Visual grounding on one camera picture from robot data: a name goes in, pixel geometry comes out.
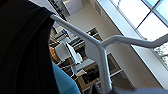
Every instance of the white handrail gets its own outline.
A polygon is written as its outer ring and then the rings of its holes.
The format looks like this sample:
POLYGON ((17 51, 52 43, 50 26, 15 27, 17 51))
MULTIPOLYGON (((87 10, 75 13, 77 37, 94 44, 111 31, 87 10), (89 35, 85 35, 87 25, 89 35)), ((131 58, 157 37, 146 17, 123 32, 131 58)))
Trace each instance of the white handrail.
POLYGON ((132 39, 124 36, 115 35, 100 42, 99 40, 96 40, 92 36, 76 28, 75 26, 69 24, 68 22, 62 20, 60 17, 57 17, 54 14, 51 15, 50 18, 55 20, 57 24, 63 26, 64 28, 71 31, 73 34, 75 34, 76 36, 78 36, 79 38, 85 41, 86 55, 89 58, 96 61, 96 63, 98 64, 103 94, 108 94, 112 90, 109 66, 108 66, 106 50, 105 50, 108 45, 114 44, 114 43, 126 43, 126 44, 133 44, 141 47, 146 47, 146 48, 155 48, 168 41, 168 34, 166 34, 155 41, 144 41, 144 40, 132 39))

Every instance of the window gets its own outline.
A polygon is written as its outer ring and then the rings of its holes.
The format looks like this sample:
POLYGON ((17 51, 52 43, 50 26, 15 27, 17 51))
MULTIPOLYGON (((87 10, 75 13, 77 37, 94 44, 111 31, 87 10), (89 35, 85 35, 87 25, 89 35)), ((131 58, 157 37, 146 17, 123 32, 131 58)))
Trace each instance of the window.
MULTIPOLYGON (((112 0, 122 15, 145 40, 168 33, 168 0, 112 0)), ((168 68, 168 43, 154 49, 168 68)))
POLYGON ((144 20, 138 31, 149 41, 156 40, 168 33, 167 27, 153 13, 144 20))
POLYGON ((140 0, 121 0, 119 8, 135 27, 139 25, 149 12, 148 7, 140 0))
POLYGON ((150 3, 151 6, 154 6, 158 0, 143 0, 143 1, 147 1, 148 3, 150 3))

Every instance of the blue clothing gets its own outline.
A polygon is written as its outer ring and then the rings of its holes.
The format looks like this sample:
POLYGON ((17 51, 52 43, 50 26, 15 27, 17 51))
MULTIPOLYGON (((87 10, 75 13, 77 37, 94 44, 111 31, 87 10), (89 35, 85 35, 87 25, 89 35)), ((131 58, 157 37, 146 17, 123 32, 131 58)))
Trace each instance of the blue clothing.
POLYGON ((81 94, 76 82, 53 63, 55 79, 61 94, 81 94))

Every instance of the glass panel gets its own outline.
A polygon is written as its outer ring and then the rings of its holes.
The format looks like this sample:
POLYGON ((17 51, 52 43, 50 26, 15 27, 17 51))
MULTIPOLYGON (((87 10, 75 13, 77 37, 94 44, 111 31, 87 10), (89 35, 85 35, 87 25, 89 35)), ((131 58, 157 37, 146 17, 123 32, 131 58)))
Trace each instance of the glass panel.
POLYGON ((119 8, 135 27, 140 24, 149 12, 149 9, 141 0, 121 0, 119 8))
POLYGON ((166 63, 166 66, 168 66, 168 56, 164 56, 162 59, 166 63))
POLYGON ((168 21, 168 0, 163 0, 156 10, 168 21))
POLYGON ((113 0, 113 2, 114 2, 116 5, 118 5, 118 1, 119 1, 119 0, 113 0))
POLYGON ((148 1, 152 6, 154 6, 158 0, 146 0, 148 1))
POLYGON ((146 40, 156 40, 168 33, 168 28, 152 13, 138 28, 146 40))
POLYGON ((158 55, 168 54, 168 43, 164 43, 160 47, 154 49, 158 55))

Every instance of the black fabric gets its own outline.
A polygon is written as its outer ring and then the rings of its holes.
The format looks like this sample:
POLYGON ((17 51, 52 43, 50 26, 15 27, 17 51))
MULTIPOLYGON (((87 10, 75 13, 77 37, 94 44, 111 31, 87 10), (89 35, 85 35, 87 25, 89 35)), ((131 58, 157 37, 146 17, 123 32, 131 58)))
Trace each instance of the black fabric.
POLYGON ((51 14, 28 0, 0 8, 1 94, 59 94, 48 47, 51 14))

